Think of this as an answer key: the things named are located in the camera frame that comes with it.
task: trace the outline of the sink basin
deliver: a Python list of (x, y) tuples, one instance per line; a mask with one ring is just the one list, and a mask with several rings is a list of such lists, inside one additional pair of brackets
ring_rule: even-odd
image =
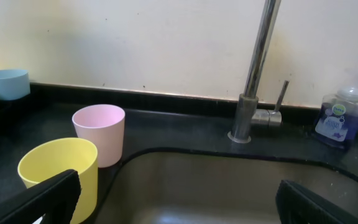
[(358, 218), (358, 182), (324, 167), (152, 152), (119, 171), (96, 223), (280, 223), (275, 195), (282, 179)]

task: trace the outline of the blue cup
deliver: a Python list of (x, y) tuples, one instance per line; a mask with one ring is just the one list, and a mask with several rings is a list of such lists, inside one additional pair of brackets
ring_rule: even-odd
[(0, 100), (16, 100), (30, 94), (27, 70), (0, 70)]

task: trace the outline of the black countertop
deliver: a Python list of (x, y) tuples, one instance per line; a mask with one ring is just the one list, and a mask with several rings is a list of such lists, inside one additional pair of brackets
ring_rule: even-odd
[[(75, 137), (71, 117), (85, 105), (54, 103), (31, 113), (0, 134), (0, 202), (25, 190), (17, 174), (20, 159), (34, 147), (58, 138)], [(231, 118), (126, 110), (122, 159), (99, 169), (98, 207), (123, 162), (136, 155), (170, 147), (169, 151), (215, 154), (275, 161), (291, 161), (338, 170), (358, 181), (358, 134), (354, 147), (340, 151), (320, 143), (308, 133), (309, 126), (284, 124), (277, 130), (254, 128), (249, 144), (236, 144), (227, 137)]]

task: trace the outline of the wall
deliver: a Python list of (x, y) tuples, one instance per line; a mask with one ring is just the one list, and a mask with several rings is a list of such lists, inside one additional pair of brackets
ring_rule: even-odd
[[(0, 68), (34, 82), (237, 100), (262, 0), (0, 0)], [(319, 107), (358, 86), (358, 0), (283, 0), (260, 81)]]

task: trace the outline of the soap bottle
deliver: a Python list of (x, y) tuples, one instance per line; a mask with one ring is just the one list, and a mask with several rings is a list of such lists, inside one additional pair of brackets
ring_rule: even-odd
[(313, 135), (320, 141), (348, 150), (358, 130), (358, 88), (341, 88), (323, 97)]

